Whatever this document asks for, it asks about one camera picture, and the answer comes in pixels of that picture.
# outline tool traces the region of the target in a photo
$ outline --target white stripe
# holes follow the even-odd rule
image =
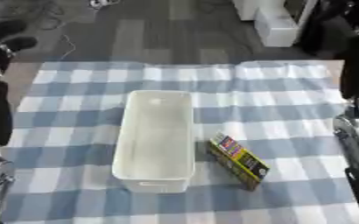
[[[99,110],[124,106],[124,94],[105,95],[69,95],[69,96],[27,96],[18,107],[18,112],[49,112],[49,111],[80,111]],[[305,106],[318,104],[343,104],[345,100],[336,89],[317,91],[279,91],[279,92],[237,92],[224,94],[192,93],[194,108],[224,108],[224,107],[267,107],[267,106]],[[40,108],[45,102],[60,102],[60,108]]]
[[[245,130],[251,131],[252,127],[260,126],[264,130],[276,130],[276,123],[279,121],[270,122],[224,122],[224,123],[210,123],[194,125],[194,137],[197,141],[205,141],[214,137],[216,132],[221,130],[224,134],[233,137],[235,140],[265,140],[265,139],[290,139],[291,135],[285,133],[281,135],[270,135],[266,132],[265,135],[246,136]],[[295,137],[332,137],[333,131],[326,125],[332,123],[332,118],[329,119],[312,119],[300,121],[280,121],[282,124],[290,123],[298,127],[304,127],[304,131],[299,132]]]

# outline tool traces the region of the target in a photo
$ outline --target gray carpet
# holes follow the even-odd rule
[[[56,9],[29,18],[28,33],[39,38],[39,46],[19,54],[17,61],[236,64],[310,59],[296,48],[263,47],[253,24],[241,22],[233,4],[200,1],[213,0],[123,0],[99,11],[89,9],[87,0],[59,1],[65,13]],[[64,24],[42,30],[57,18]],[[73,46],[76,49],[63,59]]]

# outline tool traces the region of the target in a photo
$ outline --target floor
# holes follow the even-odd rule
[[[239,20],[230,0],[122,0],[102,10],[87,7],[87,1],[17,1],[38,12],[20,17],[30,22],[25,35],[37,37],[39,45],[20,53],[5,78],[14,109],[44,61],[237,64],[312,59],[295,47],[264,47],[253,24]],[[341,63],[326,63],[339,73]]]

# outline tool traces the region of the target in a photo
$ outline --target white cabinet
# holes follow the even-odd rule
[[[241,20],[255,20],[261,0],[233,0]]]

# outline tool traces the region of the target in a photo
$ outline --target table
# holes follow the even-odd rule
[[[192,93],[196,172],[181,194],[131,193],[111,174],[128,93]],[[45,63],[15,114],[7,223],[359,223],[331,119],[343,99],[318,61],[237,66]],[[271,167],[255,192],[207,153],[216,131]]]

